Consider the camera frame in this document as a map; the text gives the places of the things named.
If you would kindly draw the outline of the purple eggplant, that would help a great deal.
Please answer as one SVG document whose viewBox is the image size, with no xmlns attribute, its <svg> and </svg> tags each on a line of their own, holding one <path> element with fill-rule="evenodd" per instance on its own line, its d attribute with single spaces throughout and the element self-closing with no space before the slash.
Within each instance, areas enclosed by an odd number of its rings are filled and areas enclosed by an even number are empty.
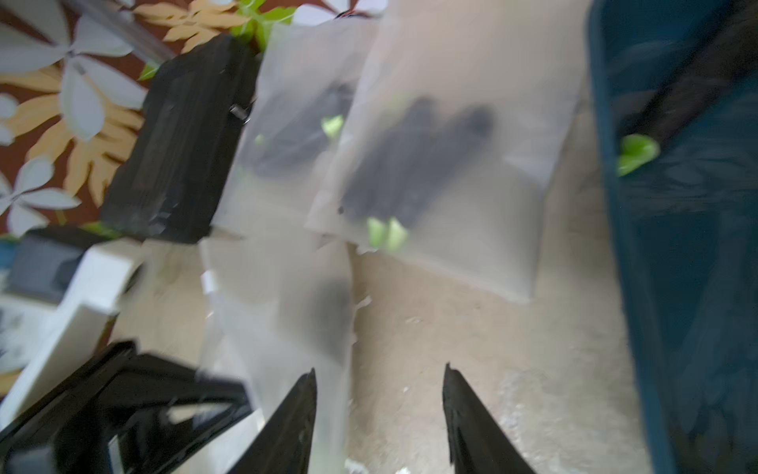
<svg viewBox="0 0 758 474">
<path fill-rule="evenodd" d="M 369 247 L 400 250 L 432 202 L 487 148 L 496 125 L 487 104 L 442 120 L 436 100 L 414 100 L 361 158 L 341 214 L 365 226 Z"/>
<path fill-rule="evenodd" d="M 254 172 L 274 177 L 315 160 L 341 133 L 353 98 L 355 81 L 333 82 L 278 130 L 258 134 Z"/>
</svg>

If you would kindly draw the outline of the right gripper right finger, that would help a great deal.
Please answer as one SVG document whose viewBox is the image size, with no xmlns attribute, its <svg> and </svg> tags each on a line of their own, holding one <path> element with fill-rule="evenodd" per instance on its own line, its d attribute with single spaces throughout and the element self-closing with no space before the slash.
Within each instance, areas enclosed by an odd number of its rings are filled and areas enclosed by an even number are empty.
<svg viewBox="0 0 758 474">
<path fill-rule="evenodd" d="M 455 473 L 535 473 L 463 374 L 450 363 L 444 371 L 442 406 Z"/>
</svg>

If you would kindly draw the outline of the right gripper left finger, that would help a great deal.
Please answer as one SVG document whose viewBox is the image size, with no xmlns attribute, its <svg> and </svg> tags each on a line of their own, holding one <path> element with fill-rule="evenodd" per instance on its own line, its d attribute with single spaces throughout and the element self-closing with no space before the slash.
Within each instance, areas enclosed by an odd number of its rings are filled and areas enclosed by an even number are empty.
<svg viewBox="0 0 758 474">
<path fill-rule="evenodd" d="M 228 474 L 306 474 L 317 414 L 314 369 L 301 375 Z"/>
</svg>

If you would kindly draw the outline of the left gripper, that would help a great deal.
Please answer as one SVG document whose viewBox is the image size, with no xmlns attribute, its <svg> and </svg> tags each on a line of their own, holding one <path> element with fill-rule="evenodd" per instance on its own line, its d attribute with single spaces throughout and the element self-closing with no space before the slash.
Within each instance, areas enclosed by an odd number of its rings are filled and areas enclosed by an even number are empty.
<svg viewBox="0 0 758 474">
<path fill-rule="evenodd" d="M 106 347 L 1 433 L 4 473 L 172 473 L 252 412 L 244 385 Z"/>
</svg>

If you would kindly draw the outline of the clear zip-top bag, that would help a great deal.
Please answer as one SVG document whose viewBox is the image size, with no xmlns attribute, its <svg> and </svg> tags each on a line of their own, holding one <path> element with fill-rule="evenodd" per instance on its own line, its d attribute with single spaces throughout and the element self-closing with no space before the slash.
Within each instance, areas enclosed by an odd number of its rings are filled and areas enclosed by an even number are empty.
<svg viewBox="0 0 758 474">
<path fill-rule="evenodd" d="M 376 20 L 351 17 L 272 30 L 214 227 L 250 235 L 276 219 L 303 223 L 378 29 Z"/>
<path fill-rule="evenodd" d="M 390 2 L 306 226 L 529 302 L 588 8 Z"/>
<path fill-rule="evenodd" d="M 205 238 L 199 253 L 222 351 L 253 406 L 237 435 L 258 438 L 295 381 L 313 372 L 317 410 L 307 470 L 345 472 L 355 343 L 347 246 L 286 231 L 261 240 Z"/>
</svg>

